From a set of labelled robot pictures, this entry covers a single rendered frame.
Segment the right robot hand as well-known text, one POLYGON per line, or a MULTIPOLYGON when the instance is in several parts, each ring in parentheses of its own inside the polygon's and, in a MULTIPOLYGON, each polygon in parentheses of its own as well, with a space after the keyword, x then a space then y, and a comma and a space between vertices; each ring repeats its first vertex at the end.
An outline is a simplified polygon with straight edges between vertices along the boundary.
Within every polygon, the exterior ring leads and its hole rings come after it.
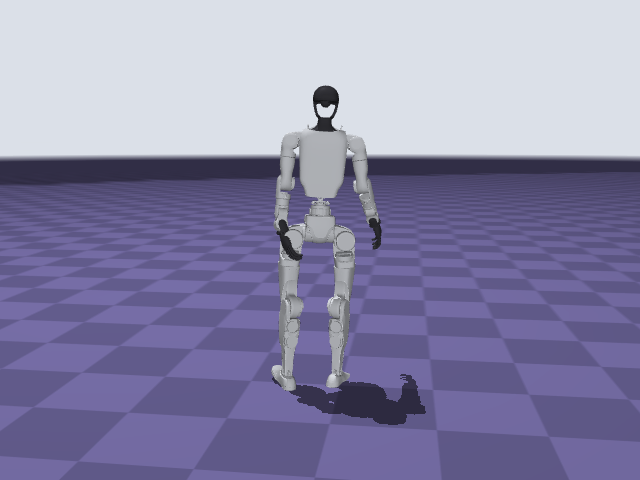
POLYGON ((377 220, 375 218, 371 218, 369 219, 369 226, 370 228, 373 228, 374 232, 375 232, 375 238, 372 239, 372 241, 376 240, 376 242, 372 243, 372 247, 373 250, 377 249, 380 247, 381 245, 381 227, 380 227, 380 219, 379 222, 377 223, 377 220))

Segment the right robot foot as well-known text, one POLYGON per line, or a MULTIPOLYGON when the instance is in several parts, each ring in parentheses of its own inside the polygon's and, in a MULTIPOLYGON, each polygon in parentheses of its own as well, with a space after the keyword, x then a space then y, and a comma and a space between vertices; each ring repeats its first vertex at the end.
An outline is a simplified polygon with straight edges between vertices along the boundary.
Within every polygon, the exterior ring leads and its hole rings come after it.
POLYGON ((330 374, 327 378, 326 381, 326 386, 329 388, 336 388, 338 386, 340 386, 340 384, 342 384, 344 381, 346 381, 349 377, 350 374, 343 372, 340 376, 337 375, 337 371, 335 370, 334 373, 330 374), (341 376, 342 375, 342 376, 341 376))

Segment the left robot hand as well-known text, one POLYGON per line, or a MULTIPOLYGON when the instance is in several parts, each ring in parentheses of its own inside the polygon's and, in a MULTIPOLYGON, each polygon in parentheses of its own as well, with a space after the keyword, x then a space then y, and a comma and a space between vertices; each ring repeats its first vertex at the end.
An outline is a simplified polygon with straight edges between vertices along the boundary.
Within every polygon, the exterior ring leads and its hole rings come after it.
POLYGON ((303 254, 297 254, 292 247, 289 237, 285 236, 285 233, 289 231, 286 221, 282 219, 278 224, 280 227, 280 231, 277 231, 277 235, 280 235, 281 244, 283 249, 286 251, 286 254, 289 255, 288 257, 290 259, 296 261, 301 260, 301 256, 303 256, 303 254))

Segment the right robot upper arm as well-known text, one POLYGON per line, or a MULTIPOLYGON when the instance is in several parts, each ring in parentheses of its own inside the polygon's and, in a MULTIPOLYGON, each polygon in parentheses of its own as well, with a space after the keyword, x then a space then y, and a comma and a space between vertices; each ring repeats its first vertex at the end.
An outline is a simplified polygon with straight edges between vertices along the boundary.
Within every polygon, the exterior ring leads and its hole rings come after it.
POLYGON ((348 150, 354 153, 352 157, 356 180, 353 182, 354 191, 358 194, 369 193, 367 185, 368 161, 364 140, 356 135, 346 134, 348 150))

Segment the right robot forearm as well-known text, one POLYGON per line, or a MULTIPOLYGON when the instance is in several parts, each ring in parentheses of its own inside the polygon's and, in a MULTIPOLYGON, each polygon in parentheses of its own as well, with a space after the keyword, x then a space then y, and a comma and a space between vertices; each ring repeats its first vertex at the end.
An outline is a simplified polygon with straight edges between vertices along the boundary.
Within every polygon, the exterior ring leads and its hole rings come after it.
POLYGON ((374 193, 370 179, 367 179, 369 193, 363 193, 359 195, 360 202, 362 203, 364 214, 366 215, 366 222, 369 224, 369 219, 375 218, 377 223, 379 222, 379 215, 377 207, 374 201, 374 193))

